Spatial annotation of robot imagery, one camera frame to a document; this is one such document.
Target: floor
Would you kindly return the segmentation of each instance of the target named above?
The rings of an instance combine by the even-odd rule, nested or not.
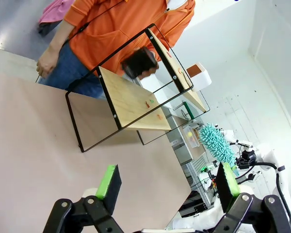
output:
[[[38,60],[54,32],[46,37],[36,27],[52,0],[0,0],[0,49]]]

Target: fluffy microfiber duster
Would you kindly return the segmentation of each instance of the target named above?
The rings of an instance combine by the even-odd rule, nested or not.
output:
[[[219,129],[207,124],[199,131],[200,142],[210,151],[218,162],[235,165],[235,153]]]

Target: orange hoodie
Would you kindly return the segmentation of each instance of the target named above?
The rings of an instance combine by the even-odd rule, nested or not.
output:
[[[120,4],[103,13],[120,1]],[[170,11],[166,10],[167,2],[168,0],[76,0],[64,17],[65,21],[76,26],[71,35],[86,22],[103,14],[70,40],[70,47],[80,61],[91,70],[151,23],[156,24],[169,45],[173,47],[194,14],[195,1],[188,0],[178,9]],[[152,31],[168,49],[158,30],[152,28]],[[155,52],[144,34],[108,60],[103,67],[119,73],[120,62],[135,48],[142,46],[147,46]]]

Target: jeans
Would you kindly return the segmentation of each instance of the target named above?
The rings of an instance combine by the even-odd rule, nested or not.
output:
[[[47,86],[67,90],[69,85],[85,76],[89,70],[72,52],[68,43],[66,43],[59,53],[57,66],[47,76],[46,79],[40,79],[39,83]],[[75,89],[75,93],[90,96],[97,99],[105,99],[99,78],[91,74],[83,80]]]

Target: black strap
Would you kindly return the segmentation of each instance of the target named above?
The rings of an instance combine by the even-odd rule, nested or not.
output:
[[[93,22],[96,18],[98,18],[98,17],[101,16],[102,14],[106,13],[107,11],[111,10],[112,8],[116,7],[118,4],[120,4],[120,3],[124,2],[124,1],[125,1],[125,0],[121,0],[120,2],[118,2],[117,4],[115,4],[114,6],[110,7],[109,9],[105,10],[104,12],[102,12],[100,15],[94,17],[92,20],[90,20],[90,21],[84,23],[84,25],[83,25],[82,27],[80,27],[80,28],[78,29],[78,31],[77,31],[77,32],[76,32],[76,33],[75,33],[71,38],[68,38],[68,39],[64,42],[63,46],[64,46],[66,43],[68,43],[68,42],[69,42],[73,37],[75,37],[77,34],[83,32],[83,31],[88,27],[88,25],[89,25],[91,22]]]

